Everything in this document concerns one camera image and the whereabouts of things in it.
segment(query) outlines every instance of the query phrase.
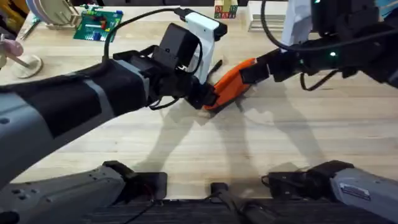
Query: cable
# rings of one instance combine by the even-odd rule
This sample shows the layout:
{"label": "cable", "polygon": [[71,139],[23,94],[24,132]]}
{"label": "cable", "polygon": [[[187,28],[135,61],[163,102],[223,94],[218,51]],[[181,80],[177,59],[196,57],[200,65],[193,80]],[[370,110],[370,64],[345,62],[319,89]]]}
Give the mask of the cable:
{"label": "cable", "polygon": [[202,46],[200,40],[199,40],[199,47],[200,47],[200,51],[199,51],[199,61],[198,61],[197,67],[192,72],[187,72],[188,75],[194,75],[199,70],[201,60],[203,59],[203,46]]}
{"label": "cable", "polygon": [[164,108],[168,108],[169,106],[172,106],[172,105],[175,104],[178,100],[179,100],[179,98],[174,99],[173,101],[171,101],[170,103],[166,103],[165,105],[162,105],[162,106],[149,106],[149,108],[150,108],[151,110],[161,110],[161,109],[164,109]]}
{"label": "cable", "polygon": [[334,75],[336,75],[338,72],[340,72],[340,70],[333,70],[331,71],[327,76],[323,77],[319,82],[317,82],[315,85],[311,86],[310,88],[307,88],[307,86],[305,85],[305,73],[302,72],[300,74],[300,84],[301,84],[301,88],[303,90],[307,90],[307,91],[314,91],[317,88],[321,87],[323,84],[325,84],[325,82],[327,82],[329,79],[331,79]]}
{"label": "cable", "polygon": [[103,56],[103,58],[105,60],[109,59],[109,43],[111,42],[112,36],[116,33],[116,31],[118,29],[120,29],[121,27],[124,27],[127,24],[130,24],[130,23],[135,22],[135,21],[137,21],[139,19],[142,19],[144,17],[151,16],[153,14],[157,14],[157,13],[160,13],[160,12],[174,12],[174,10],[176,10],[176,8],[174,8],[174,9],[158,9],[158,10],[154,10],[152,12],[147,12],[147,13],[141,14],[140,16],[136,16],[136,17],[134,17],[132,19],[126,20],[126,21],[120,23],[119,25],[117,25],[115,28],[111,29],[111,31],[109,32],[108,36],[106,36],[106,39],[105,39],[104,56]]}
{"label": "cable", "polygon": [[133,216],[132,218],[130,218],[129,220],[125,221],[123,224],[128,224],[133,222],[134,220],[136,220],[137,218],[139,218],[141,215],[145,214],[146,212],[148,212],[151,208],[153,208],[156,205],[156,201],[152,201],[152,203],[148,206],[146,206],[146,208],[144,208],[141,212],[139,212],[137,215]]}
{"label": "cable", "polygon": [[294,52],[313,52],[313,51],[318,51],[318,50],[331,50],[334,48],[339,48],[339,47],[345,47],[347,45],[352,45],[352,44],[358,44],[360,42],[364,42],[364,41],[368,41],[368,40],[373,40],[376,38],[380,38],[380,37],[385,37],[388,35],[393,35],[393,34],[398,34],[398,29],[394,29],[394,30],[390,30],[390,31],[385,31],[385,32],[381,32],[379,34],[373,34],[373,35],[369,35],[366,37],[360,37],[354,40],[348,40],[345,42],[341,42],[338,44],[331,44],[331,45],[326,45],[326,46],[322,46],[322,47],[293,47],[293,46],[288,46],[285,45],[281,42],[279,42],[272,34],[271,31],[268,28],[267,25],[267,21],[266,21],[266,2],[267,0],[262,0],[261,2],[261,24],[262,24],[262,28],[264,29],[264,32],[266,33],[268,39],[275,44],[276,46],[278,46],[281,49],[284,50],[289,50],[289,51],[294,51]]}

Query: sticker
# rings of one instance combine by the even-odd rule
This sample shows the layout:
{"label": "sticker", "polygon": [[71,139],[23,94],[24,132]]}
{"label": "sticker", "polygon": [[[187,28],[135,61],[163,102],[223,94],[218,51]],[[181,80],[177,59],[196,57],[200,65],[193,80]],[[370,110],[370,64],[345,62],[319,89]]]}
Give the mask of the sticker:
{"label": "sticker", "polygon": [[340,183],[340,189],[344,194],[349,194],[368,201],[371,200],[371,195],[366,189],[344,183]]}

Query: wooden table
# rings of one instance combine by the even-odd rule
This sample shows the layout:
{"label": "wooden table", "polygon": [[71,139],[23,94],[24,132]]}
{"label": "wooden table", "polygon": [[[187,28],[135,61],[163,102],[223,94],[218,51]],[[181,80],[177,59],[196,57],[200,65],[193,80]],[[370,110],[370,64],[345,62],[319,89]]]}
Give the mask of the wooden table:
{"label": "wooden table", "polygon": [[[117,9],[127,19],[155,8]],[[213,14],[212,7],[193,9]],[[239,62],[275,49],[263,33],[245,32],[244,18],[239,9],[237,19],[223,21],[228,34],[216,43],[213,63],[223,59],[224,65],[211,81]],[[111,51],[159,44],[170,22],[183,24],[169,12],[135,22],[118,31]],[[41,25],[23,43],[27,54],[38,55],[45,64],[31,80],[100,62],[103,43],[73,40],[73,33]],[[21,81],[0,73],[1,84],[15,82]],[[168,173],[168,198],[204,197],[212,182],[228,182],[243,196],[266,196],[260,176],[332,159],[398,179],[398,90],[360,74],[347,80],[336,76],[311,93],[300,88],[298,77],[284,83],[270,79],[246,96],[212,119],[183,100],[162,111],[126,114],[49,155],[16,181],[81,172],[108,160],[136,171]]]}

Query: wooden stand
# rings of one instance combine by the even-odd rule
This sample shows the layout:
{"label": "wooden stand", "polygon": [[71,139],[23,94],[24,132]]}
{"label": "wooden stand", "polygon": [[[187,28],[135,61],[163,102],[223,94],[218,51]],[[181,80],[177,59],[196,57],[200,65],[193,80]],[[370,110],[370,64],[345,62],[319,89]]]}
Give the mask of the wooden stand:
{"label": "wooden stand", "polygon": [[53,2],[59,11],[48,12],[55,16],[56,20],[59,21],[57,24],[47,24],[47,28],[52,30],[60,29],[77,29],[81,22],[81,15],[77,9],[66,0],[56,0]]}
{"label": "wooden stand", "polygon": [[17,58],[7,54],[7,58],[15,61],[15,63],[10,66],[9,71],[17,78],[33,77],[38,74],[43,67],[42,59],[36,55],[25,55]]}

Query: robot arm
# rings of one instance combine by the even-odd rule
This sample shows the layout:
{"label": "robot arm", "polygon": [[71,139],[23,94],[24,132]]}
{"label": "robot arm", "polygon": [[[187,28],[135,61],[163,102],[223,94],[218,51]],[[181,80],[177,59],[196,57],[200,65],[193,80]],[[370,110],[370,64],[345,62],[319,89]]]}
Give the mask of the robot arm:
{"label": "robot arm", "polygon": [[[282,82],[301,73],[303,89],[312,91],[337,72],[348,78],[362,71],[379,83],[398,88],[393,62],[398,54],[396,13],[379,21],[379,8],[372,0],[289,1],[288,13],[282,35],[285,46],[241,70],[244,84],[258,83],[271,75]],[[306,40],[311,27],[321,38]],[[319,85],[307,88],[305,74],[312,76],[321,70],[335,71]]]}
{"label": "robot arm", "polygon": [[198,109],[215,103],[214,88],[197,75],[210,66],[212,51],[196,59],[197,72],[185,68],[193,64],[198,46],[211,49],[211,40],[225,35],[226,26],[187,9],[175,12],[190,30],[212,35],[198,37],[171,24],[159,46],[114,54],[113,59],[68,75],[0,86],[0,223],[71,223],[94,208],[132,199],[142,176],[116,161],[66,177],[9,182],[117,116],[146,106],[161,108],[152,105],[164,96],[185,98]]}

